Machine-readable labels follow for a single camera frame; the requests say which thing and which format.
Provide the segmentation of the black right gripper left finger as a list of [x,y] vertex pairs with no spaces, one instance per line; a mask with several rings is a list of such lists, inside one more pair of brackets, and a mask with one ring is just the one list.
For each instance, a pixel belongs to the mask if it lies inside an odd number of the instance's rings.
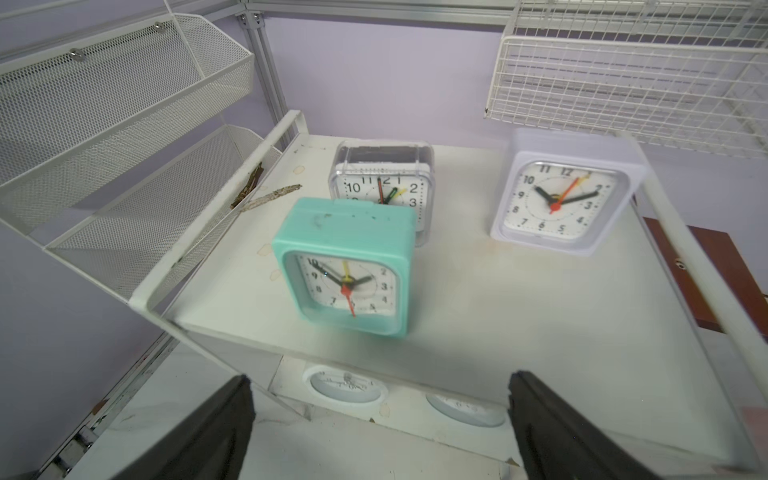
[[251,382],[231,378],[116,479],[237,479],[256,411]]

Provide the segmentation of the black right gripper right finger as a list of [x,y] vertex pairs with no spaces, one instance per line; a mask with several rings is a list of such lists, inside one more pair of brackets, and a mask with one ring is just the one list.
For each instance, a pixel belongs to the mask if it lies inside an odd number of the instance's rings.
[[509,381],[508,415],[530,479],[655,479],[530,371]]

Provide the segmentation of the mint green square alarm clock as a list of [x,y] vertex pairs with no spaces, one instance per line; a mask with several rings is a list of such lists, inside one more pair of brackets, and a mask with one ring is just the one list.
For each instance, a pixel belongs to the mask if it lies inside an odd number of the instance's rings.
[[272,248],[299,315],[318,325],[404,337],[416,226],[408,207],[298,199]]

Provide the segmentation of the lilac square alarm clock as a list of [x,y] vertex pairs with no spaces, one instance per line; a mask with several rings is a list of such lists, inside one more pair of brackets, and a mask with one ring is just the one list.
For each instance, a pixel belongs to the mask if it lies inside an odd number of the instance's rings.
[[647,161],[627,139],[517,128],[505,151],[490,235],[589,256],[647,173]]

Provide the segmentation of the transparent square alarm clock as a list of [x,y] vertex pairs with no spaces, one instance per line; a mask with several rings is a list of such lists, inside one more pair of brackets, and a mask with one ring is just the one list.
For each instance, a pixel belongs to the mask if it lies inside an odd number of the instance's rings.
[[427,243],[435,205],[435,153],[427,142],[348,139],[328,177],[333,199],[370,201],[415,211],[415,245]]

